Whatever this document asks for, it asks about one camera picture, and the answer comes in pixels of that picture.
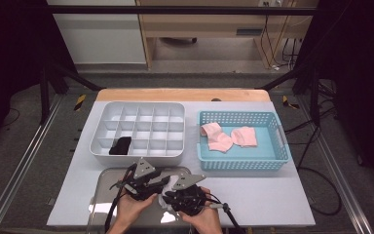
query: pink cloth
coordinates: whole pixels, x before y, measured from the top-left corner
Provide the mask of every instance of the pink cloth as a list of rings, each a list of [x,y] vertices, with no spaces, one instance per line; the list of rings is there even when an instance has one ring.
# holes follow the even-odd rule
[[[202,125],[200,133],[202,136],[207,136],[209,150],[218,150],[225,153],[233,146],[232,139],[223,133],[220,125],[217,123]]]
[[[241,127],[234,129],[231,136],[233,143],[241,147],[257,146],[256,131],[254,128]]]

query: white compartment tray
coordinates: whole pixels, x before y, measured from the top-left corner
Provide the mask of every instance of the white compartment tray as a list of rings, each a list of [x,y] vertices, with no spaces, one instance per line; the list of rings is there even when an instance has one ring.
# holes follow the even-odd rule
[[[90,151],[102,165],[128,167],[140,157],[157,167],[181,162],[185,109],[176,102],[113,101],[105,105]],[[110,155],[120,137],[131,137],[128,155]]]

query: human hand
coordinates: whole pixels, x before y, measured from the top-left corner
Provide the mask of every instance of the human hand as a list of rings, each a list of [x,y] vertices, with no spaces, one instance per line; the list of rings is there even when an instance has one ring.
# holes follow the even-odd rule
[[[207,198],[211,198],[208,188],[201,187]],[[207,201],[206,206],[194,216],[189,216],[184,212],[178,212],[183,221],[191,223],[200,234],[222,233],[218,210],[209,207],[211,202]]]
[[[121,198],[117,204],[117,219],[108,230],[108,234],[125,233],[130,226],[138,219],[139,215],[156,199],[157,194],[151,195],[144,201],[134,200],[126,191],[121,193]]]

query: wire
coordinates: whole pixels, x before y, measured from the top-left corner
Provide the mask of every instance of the wire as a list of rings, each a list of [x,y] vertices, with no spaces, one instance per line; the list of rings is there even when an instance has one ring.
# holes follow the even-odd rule
[[[320,133],[321,133],[321,128],[318,129],[317,137],[314,138],[314,139],[312,140],[312,143],[318,140],[318,137],[320,136]],[[289,144],[293,144],[293,145],[298,145],[298,144],[299,144],[299,145],[303,145],[303,144],[308,144],[308,142],[305,142],[305,143],[289,143]]]
[[[334,109],[335,109],[335,107],[331,107],[331,108],[329,108],[329,109],[323,111],[322,113],[320,113],[319,116],[320,116],[321,118],[323,118],[323,117],[325,117],[328,113],[330,113],[330,111],[332,111],[332,110],[334,110]],[[312,123],[312,122],[313,122],[312,119],[311,119],[311,120],[308,120],[308,121],[306,121],[306,122],[303,122],[302,124],[299,124],[299,125],[296,126],[296,127],[293,127],[293,128],[291,128],[291,129],[289,129],[289,130],[285,130],[284,133],[285,133],[285,134],[293,133],[293,132],[295,132],[296,130],[300,130],[300,129],[305,128],[306,126],[308,126],[308,125],[309,125],[310,123]]]
[[[313,134],[311,135],[311,137],[309,138],[309,141],[308,141],[308,143],[306,144],[305,149],[303,150],[302,158],[300,159],[299,164],[298,164],[297,167],[296,167],[297,172],[299,172],[299,168],[300,168],[300,166],[302,165],[303,160],[305,159],[306,152],[308,151],[309,146],[310,146],[311,143],[312,143],[312,139],[314,138],[316,132],[318,131],[318,128],[319,128],[319,126],[316,126],[316,127],[315,127],[314,133],[313,133]]]
[[[268,42],[269,42],[270,51],[271,51],[271,54],[272,54],[272,59],[273,59],[273,61],[274,61],[278,66],[286,65],[286,64],[283,64],[283,63],[279,63],[279,62],[277,62],[276,59],[275,59],[275,55],[274,55],[274,53],[273,53],[272,42],[270,41],[269,31],[268,31],[268,29],[267,29],[267,23],[268,23],[268,20],[269,20],[269,15],[266,15],[265,26],[264,26],[264,28],[263,28],[262,35],[261,35],[261,37],[260,37],[260,46],[261,46],[261,48],[262,48],[263,54],[265,55],[266,60],[267,60],[266,52],[265,52],[264,49],[263,49],[263,35],[264,35],[264,33],[266,32],[266,36],[267,36],[267,40],[268,40]]]
[[[17,109],[15,109],[15,108],[10,108],[10,109],[14,110],[17,113],[17,117],[15,117],[15,119],[13,121],[9,122],[8,124],[2,125],[2,127],[7,127],[7,126],[10,126],[10,125],[14,124],[20,116],[20,112]]]
[[[322,106],[325,102],[328,102],[328,101],[330,101],[330,102],[333,103],[333,98],[331,98],[331,99],[325,99],[325,100],[321,101],[321,102],[318,104],[318,106]]]
[[[206,194],[210,195],[210,196],[213,197],[215,200],[217,200],[219,203],[221,203],[220,200],[219,200],[216,196],[212,195],[211,193],[206,193]]]
[[[319,213],[319,214],[322,214],[322,215],[328,215],[328,216],[332,216],[332,215],[337,215],[341,210],[342,210],[342,198],[338,192],[338,189],[336,188],[335,184],[333,184],[332,181],[330,181],[329,178],[327,178],[324,174],[316,171],[316,170],[313,170],[311,168],[304,168],[304,167],[299,167],[299,170],[305,170],[305,171],[309,171],[311,173],[314,173],[314,174],[317,174],[318,176],[320,176],[321,178],[323,178],[324,180],[326,180],[326,182],[333,188],[333,190],[336,192],[336,195],[338,197],[338,207],[336,208],[335,211],[333,212],[330,212],[330,213],[327,213],[327,212],[323,212],[321,210],[319,210],[318,208],[315,208],[314,206],[311,205],[311,209],[314,210],[315,212]]]
[[[323,85],[320,81],[318,82],[319,87],[323,90],[323,92],[328,95],[329,97],[334,98],[336,96],[336,92],[332,89],[327,87],[326,85]]]
[[[318,129],[319,129],[319,126],[316,126],[315,127],[315,130],[313,132],[313,134],[311,135],[311,137],[309,138],[309,141],[308,143],[306,144],[306,147],[303,151],[303,154],[302,154],[302,158],[300,159],[297,167],[296,167],[296,171],[299,173],[300,170],[306,170],[306,171],[309,171],[309,172],[312,172],[312,173],[315,173],[317,174],[318,176],[322,177],[324,180],[326,180],[327,183],[330,184],[330,186],[332,186],[333,190],[336,192],[336,195],[338,197],[338,207],[337,209],[334,211],[334,212],[331,212],[331,213],[327,213],[327,212],[324,212],[324,211],[321,211],[315,207],[313,207],[311,205],[311,208],[312,210],[316,211],[317,213],[319,214],[322,214],[322,215],[336,215],[338,214],[341,209],[342,209],[342,198],[336,188],[336,186],[332,183],[332,181],[330,181],[330,179],[328,179],[325,175],[321,174],[320,172],[316,171],[316,170],[313,170],[313,169],[310,169],[310,168],[304,168],[302,167],[302,163],[303,163],[303,160],[305,159],[305,156],[306,156],[306,152],[308,151],[309,149],[309,146],[311,145],[311,143],[313,142],[313,137],[316,135],[316,133],[318,132]]]
[[[195,199],[202,199],[203,197],[200,197],[200,196],[183,196],[183,199],[191,199],[191,200],[195,200]],[[207,198],[206,197],[206,201],[209,201],[209,202],[212,202],[212,203],[215,203],[215,204],[221,204],[220,201],[216,201],[216,200],[213,200],[211,198]]]
[[[126,173],[124,174],[124,177],[123,177],[123,181],[122,183],[125,183],[125,180],[127,179],[127,176],[129,175],[129,172],[132,171],[134,169],[134,167],[136,167],[136,164],[132,164],[131,166],[129,166],[126,170]],[[111,207],[110,207],[110,210],[108,212],[108,216],[107,218],[105,219],[105,223],[104,223],[104,231],[105,233],[109,230],[110,228],[110,225],[111,225],[111,218],[112,218],[112,214],[114,213],[114,210],[115,210],[115,207],[117,206],[118,204],[118,201],[126,194],[121,194],[123,192],[123,187],[124,186],[120,186],[120,189],[118,190],[118,193],[117,193],[117,196],[114,198],[112,204],[111,204]]]
[[[296,49],[297,39],[296,38],[293,39],[293,46],[292,46],[291,54],[287,54],[285,52],[286,48],[287,48],[288,41],[289,41],[289,38],[286,39],[286,41],[284,43],[284,46],[283,46],[283,49],[281,50],[281,59],[283,61],[287,61],[287,68],[289,70],[293,70],[293,67],[296,64],[296,59],[294,59],[294,58],[299,56],[297,54],[294,54],[295,49]]]

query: black cable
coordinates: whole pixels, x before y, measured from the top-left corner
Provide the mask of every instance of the black cable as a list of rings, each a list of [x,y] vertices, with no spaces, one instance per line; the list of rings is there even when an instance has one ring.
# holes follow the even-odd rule
[[[288,61],[288,60],[284,59],[284,56],[289,56],[289,55],[284,54],[284,51],[286,50],[288,41],[289,41],[289,39],[286,38],[286,41],[284,42],[283,50],[281,50],[281,60],[283,60],[283,61]]]
[[[332,97],[332,98],[334,98],[335,97],[335,95],[336,95],[336,93],[332,90],[332,89],[330,89],[329,87],[327,87],[327,86],[325,86],[325,85],[323,85],[320,81],[318,82],[318,84],[319,84],[319,87],[329,96],[329,97]]]
[[[272,42],[270,41],[269,31],[268,31],[268,29],[267,29],[267,23],[268,23],[268,20],[269,20],[269,16],[266,15],[265,25],[264,25],[264,28],[263,28],[262,35],[261,35],[261,37],[260,37],[260,47],[262,48],[263,54],[264,54],[265,57],[266,57],[266,61],[267,61],[268,65],[271,66],[270,63],[269,63],[269,61],[267,60],[267,55],[266,55],[266,52],[264,51],[264,48],[263,48],[263,35],[264,35],[264,33],[266,32],[266,36],[267,36],[267,40],[268,40],[268,42],[269,42],[269,46],[270,46],[270,50],[271,50],[271,54],[272,54],[272,59],[273,59],[273,61],[274,61],[278,66],[286,65],[286,64],[283,64],[283,63],[279,63],[279,62],[277,62],[276,59],[275,59],[275,56],[274,56],[274,53],[273,53]]]
[[[294,66],[294,63],[296,63],[296,61],[293,59],[293,57],[295,56],[294,55],[294,50],[295,50],[295,47],[296,47],[296,38],[293,40],[293,49],[291,50],[291,58],[290,58],[290,64],[289,66],[291,65],[290,67],[290,70],[293,70],[293,66]]]
[[[202,199],[203,197],[199,197],[199,196],[183,196],[183,199],[191,199],[191,200],[195,200],[195,199]],[[213,200],[211,198],[207,198],[206,197],[206,201],[209,201],[209,202],[212,202],[212,203],[215,203],[215,204],[221,204],[220,201],[216,201],[216,200]]]
[[[325,100],[321,101],[321,102],[318,104],[318,106],[321,107],[325,102],[328,102],[328,101],[330,101],[330,102],[333,103],[333,98],[328,98],[328,99],[325,99]]]
[[[327,113],[329,113],[331,110],[334,110],[334,109],[335,109],[335,107],[331,107],[331,108],[329,108],[328,110],[325,110],[325,111],[321,112],[319,116],[320,116],[320,117],[324,117]],[[285,130],[284,133],[285,133],[285,134],[293,133],[293,132],[296,131],[296,130],[303,129],[304,127],[308,126],[308,125],[309,125],[310,123],[312,123],[312,122],[313,122],[313,120],[308,120],[308,121],[303,122],[302,124],[300,124],[300,125],[298,125],[298,126],[296,126],[296,127],[293,127],[293,128],[291,128],[291,129],[289,129],[289,130]]]
[[[324,180],[326,180],[326,182],[333,188],[333,190],[336,192],[336,195],[338,197],[338,207],[336,208],[336,210],[334,212],[330,212],[330,213],[327,213],[327,212],[323,212],[321,210],[319,210],[318,208],[315,208],[314,206],[311,205],[311,208],[312,210],[314,210],[315,212],[319,213],[319,214],[322,214],[322,215],[328,215],[328,216],[332,216],[332,215],[336,215],[338,214],[341,210],[342,210],[342,198],[338,192],[338,189],[336,188],[336,186],[333,184],[332,181],[330,181],[330,179],[328,179],[325,175],[323,175],[322,173],[316,171],[316,170],[313,170],[313,169],[310,169],[310,168],[304,168],[304,167],[299,167],[299,170],[305,170],[305,171],[309,171],[311,173],[315,173],[317,174],[318,176],[320,176],[321,178],[323,178]]]
[[[211,194],[211,193],[206,193],[206,194],[208,194],[208,195],[210,195],[211,197],[213,197],[215,200],[217,200],[219,203],[221,203],[220,202],[220,199],[218,199],[216,196],[214,196],[213,194]]]
[[[319,126],[316,126],[316,127],[315,127],[315,130],[314,130],[313,134],[312,134],[311,137],[309,138],[309,141],[308,141],[308,143],[306,144],[305,149],[303,150],[302,158],[300,159],[299,164],[298,164],[297,167],[296,167],[296,171],[297,171],[297,172],[299,172],[299,168],[300,168],[300,166],[302,165],[303,160],[305,159],[306,152],[308,151],[309,146],[310,146],[311,143],[312,143],[312,139],[314,138],[316,132],[318,131],[318,128],[319,128]]]
[[[315,174],[317,174],[318,176],[322,177],[324,180],[326,180],[326,182],[329,183],[330,186],[332,186],[333,190],[336,192],[336,195],[337,195],[337,197],[338,197],[338,207],[337,207],[337,209],[336,209],[334,212],[326,213],[326,212],[323,212],[323,211],[321,211],[321,210],[319,210],[319,209],[313,207],[312,205],[311,205],[311,208],[312,208],[312,210],[314,210],[314,211],[316,211],[317,213],[322,214],[322,215],[336,215],[336,214],[338,214],[338,213],[341,211],[341,209],[342,209],[342,198],[341,198],[341,196],[340,196],[340,194],[339,194],[339,192],[338,192],[336,186],[332,183],[332,181],[330,181],[330,179],[328,179],[325,175],[321,174],[320,172],[318,172],[318,171],[316,171],[316,170],[313,170],[313,169],[310,169],[310,168],[304,168],[304,167],[302,167],[302,163],[303,163],[303,160],[305,159],[306,152],[308,151],[309,146],[310,146],[311,143],[312,143],[312,139],[313,139],[313,137],[315,136],[315,134],[317,133],[318,129],[319,129],[319,126],[316,126],[314,132],[312,133],[311,137],[309,138],[309,141],[308,141],[308,143],[306,144],[306,147],[305,147],[305,149],[304,149],[304,151],[303,151],[302,158],[300,159],[300,161],[299,161],[299,163],[298,163],[298,165],[297,165],[297,167],[296,167],[296,171],[299,173],[300,170],[306,170],[306,171],[310,171],[310,172],[312,172],[312,173],[315,173]]]
[[[223,211],[227,214],[227,216],[230,218],[232,221],[233,225],[236,227],[236,230],[238,230],[241,234],[245,234],[242,230],[242,228],[239,226],[239,224],[236,222],[235,217],[233,214],[230,212],[229,205],[227,203],[223,204]]]
[[[335,94],[324,88],[321,84],[318,84],[318,93],[323,95],[325,98],[335,98],[336,96]]]
[[[320,132],[321,132],[321,128],[318,129],[318,134],[317,134],[316,138],[312,140],[311,143],[313,143],[313,142],[315,142],[315,141],[318,140],[318,137],[320,136]],[[290,142],[289,144],[299,144],[300,145],[300,144],[308,144],[308,142],[304,142],[304,143],[291,143]]]
[[[132,164],[131,166],[129,166],[129,167],[127,168],[126,173],[124,174],[124,177],[123,177],[123,181],[122,181],[122,183],[125,183],[125,180],[127,179],[127,176],[129,175],[129,172],[130,172],[131,170],[133,170],[134,167],[136,167],[136,164]],[[112,219],[112,214],[114,213],[114,209],[115,209],[115,207],[117,207],[118,201],[119,201],[119,200],[120,200],[120,199],[125,195],[125,194],[121,195],[121,192],[123,192],[123,187],[124,187],[124,185],[121,184],[120,188],[118,189],[117,196],[116,196],[116,197],[114,198],[114,200],[112,201],[112,204],[111,204],[110,210],[109,210],[109,212],[108,212],[108,216],[107,216],[107,218],[105,219],[105,224],[104,224],[105,233],[107,233],[107,231],[108,231],[109,228],[110,228],[110,225],[111,225],[111,219]]]
[[[17,109],[15,109],[15,108],[10,108],[10,109],[15,110],[15,112],[17,113],[17,117],[15,117],[15,119],[13,121],[11,121],[10,123],[2,125],[2,127],[7,127],[9,125],[14,124],[20,116],[20,112]]]

